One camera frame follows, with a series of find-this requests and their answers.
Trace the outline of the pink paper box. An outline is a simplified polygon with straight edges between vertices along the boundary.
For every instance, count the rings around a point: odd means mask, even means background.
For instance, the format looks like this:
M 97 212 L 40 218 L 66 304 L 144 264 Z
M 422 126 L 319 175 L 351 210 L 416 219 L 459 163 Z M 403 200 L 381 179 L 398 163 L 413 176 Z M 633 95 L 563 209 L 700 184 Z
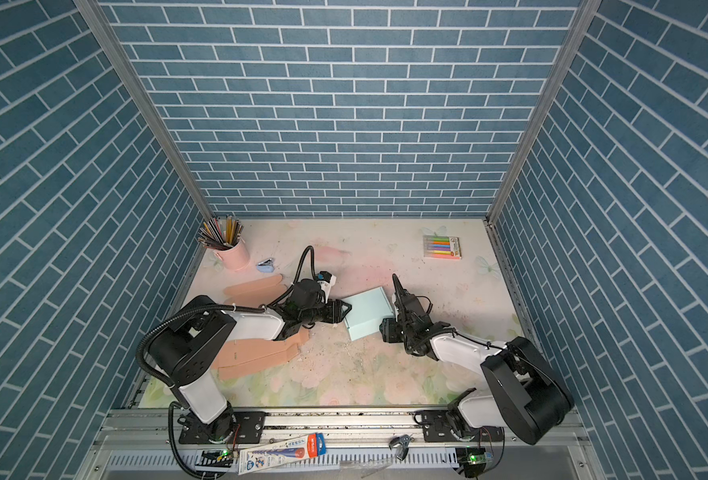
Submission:
M 283 276 L 274 274 L 266 278 L 229 286 L 223 290 L 226 300 L 238 306 L 259 307 L 282 294 L 287 287 Z M 236 379 L 259 373 L 288 363 L 301 353 L 301 347 L 310 339 L 306 331 L 287 340 L 263 339 L 234 340 L 220 350 L 212 369 L 221 380 Z

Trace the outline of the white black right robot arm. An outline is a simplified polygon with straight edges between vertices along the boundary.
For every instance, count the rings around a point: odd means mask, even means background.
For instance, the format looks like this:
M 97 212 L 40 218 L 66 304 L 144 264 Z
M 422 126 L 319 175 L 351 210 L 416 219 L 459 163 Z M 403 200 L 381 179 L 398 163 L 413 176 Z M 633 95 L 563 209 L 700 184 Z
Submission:
M 380 327 L 386 343 L 400 343 L 413 357 L 460 366 L 484 378 L 488 393 L 470 388 L 447 407 L 447 422 L 459 437 L 487 427 L 506 427 L 528 445 L 537 444 L 575 406 L 564 380 L 536 346 L 518 336 L 494 342 L 435 322 L 422 298 L 397 286 L 396 316 Z

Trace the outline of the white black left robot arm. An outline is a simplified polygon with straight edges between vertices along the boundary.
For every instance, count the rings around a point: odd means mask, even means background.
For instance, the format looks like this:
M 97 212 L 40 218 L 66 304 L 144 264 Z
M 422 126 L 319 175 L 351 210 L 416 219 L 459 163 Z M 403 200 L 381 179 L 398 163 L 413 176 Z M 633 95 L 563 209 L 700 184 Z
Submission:
M 267 305 L 218 304 L 206 295 L 152 328 L 140 341 L 136 361 L 168 386 L 175 399 L 205 425 L 227 416 L 230 403 L 210 369 L 223 346 L 237 340 L 286 340 L 318 323 L 339 324 L 353 306 L 331 299 L 327 283 L 303 279 Z

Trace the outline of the light teal paper box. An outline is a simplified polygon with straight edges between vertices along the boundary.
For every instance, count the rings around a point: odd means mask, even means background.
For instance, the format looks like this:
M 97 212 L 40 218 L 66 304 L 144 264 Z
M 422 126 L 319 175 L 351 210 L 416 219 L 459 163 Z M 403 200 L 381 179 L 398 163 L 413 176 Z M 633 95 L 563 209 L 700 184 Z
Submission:
M 351 305 L 344 318 L 351 341 L 379 333 L 382 322 L 395 317 L 393 304 L 383 287 L 346 297 L 343 301 Z

